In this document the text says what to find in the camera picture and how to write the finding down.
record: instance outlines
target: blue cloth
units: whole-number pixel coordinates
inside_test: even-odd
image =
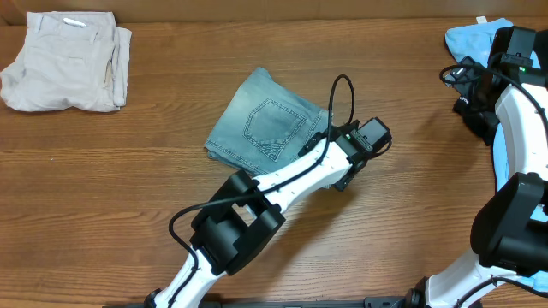
[[[457,62],[460,62],[465,56],[471,56],[475,61],[487,67],[495,33],[501,27],[512,26],[513,24],[510,21],[501,18],[483,24],[453,28],[445,34],[445,43]],[[534,52],[531,54],[531,59],[533,59],[533,67],[540,68],[539,59]],[[497,178],[498,191],[506,184],[509,178],[508,155],[502,124],[498,124],[493,142],[493,167],[495,169],[495,177]],[[546,222],[548,221],[548,216],[537,207],[531,215],[531,219]],[[548,292],[548,273],[540,271],[530,278],[521,278],[520,281],[530,287],[534,287],[537,291]]]
[[[263,175],[292,163],[327,111],[286,90],[257,68],[240,86],[205,143],[208,156]]]
[[[460,62],[465,56],[471,56],[475,61],[487,67],[495,33],[499,28],[512,26],[514,26],[513,23],[501,18],[482,24],[452,28],[445,34],[445,43],[457,62]],[[531,59],[533,59],[533,67],[540,68],[539,59],[534,52]]]

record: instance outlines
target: jeans pocket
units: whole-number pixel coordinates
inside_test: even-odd
[[[243,136],[275,162],[306,121],[288,106],[268,98],[247,117]]]

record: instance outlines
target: pocket stitching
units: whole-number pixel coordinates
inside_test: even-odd
[[[253,119],[253,116],[256,115],[261,109],[263,109],[267,104],[273,104],[277,106],[279,109],[288,112],[292,116],[294,116],[297,120],[297,124],[295,125],[295,128],[293,131],[285,138],[285,140],[282,143],[277,143],[277,139],[271,139],[271,140],[265,140],[265,141],[258,141],[256,140],[251,133],[249,132],[249,128],[251,126],[251,121]],[[244,127],[243,136],[251,142],[253,145],[257,147],[259,151],[261,151],[263,154],[265,154],[267,157],[269,157],[272,161],[276,162],[277,159],[280,157],[280,154],[282,153],[285,146],[289,143],[291,139],[297,134],[299,129],[302,127],[302,125],[307,121],[307,119],[299,115],[298,113],[294,112],[293,110],[287,108],[286,106],[281,105],[280,103],[276,102],[275,100],[271,98],[267,98],[261,105],[259,105],[257,108],[255,108],[249,116],[247,117],[246,126]],[[270,145],[269,148],[273,148],[277,145],[277,149],[275,149],[276,153],[268,152],[266,151],[265,145]]]

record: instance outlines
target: denim cloth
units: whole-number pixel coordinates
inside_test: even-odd
[[[471,56],[487,67],[495,33],[499,28],[512,26],[514,26],[513,23],[501,18],[496,21],[452,28],[445,34],[445,43],[457,62],[465,56]],[[534,52],[531,54],[531,59],[533,59],[533,67],[540,68],[539,59]]]
[[[483,24],[453,28],[445,34],[445,43],[457,62],[460,62],[465,56],[471,56],[475,61],[487,67],[495,32],[501,27],[512,26],[513,24],[510,21],[501,18]],[[534,52],[531,54],[531,59],[533,59],[533,67],[540,68],[539,59]],[[502,124],[498,124],[493,141],[493,167],[497,179],[497,191],[499,191],[509,178],[508,155]],[[531,215],[531,219],[546,222],[548,216],[537,207]],[[522,277],[520,282],[533,287],[537,291],[548,292],[548,273],[546,272],[540,271],[530,278]]]
[[[264,175],[292,163],[316,133],[327,111],[286,90],[257,68],[238,88],[205,143],[208,156]]]

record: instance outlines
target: blue garment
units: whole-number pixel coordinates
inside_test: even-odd
[[[512,26],[514,24],[510,21],[501,18],[496,21],[452,28],[445,34],[445,43],[457,62],[460,62],[465,56],[471,56],[475,61],[487,67],[495,33],[499,28]],[[531,59],[533,59],[533,67],[540,68],[537,54],[533,52]]]
[[[240,86],[205,143],[208,156],[264,175],[292,163],[327,111],[286,90],[257,68]]]
[[[471,56],[475,61],[487,67],[495,32],[501,27],[512,26],[510,21],[501,18],[492,22],[453,28],[445,34],[445,43],[457,62],[460,62],[465,56]],[[534,52],[531,54],[531,59],[533,59],[533,67],[540,68],[539,59]],[[497,191],[499,191],[509,178],[508,155],[502,124],[498,124],[493,141],[493,167],[497,179]],[[531,219],[546,222],[548,216],[537,207],[531,215]],[[537,291],[548,292],[548,273],[540,271],[530,278],[521,278],[520,282],[534,287]]]

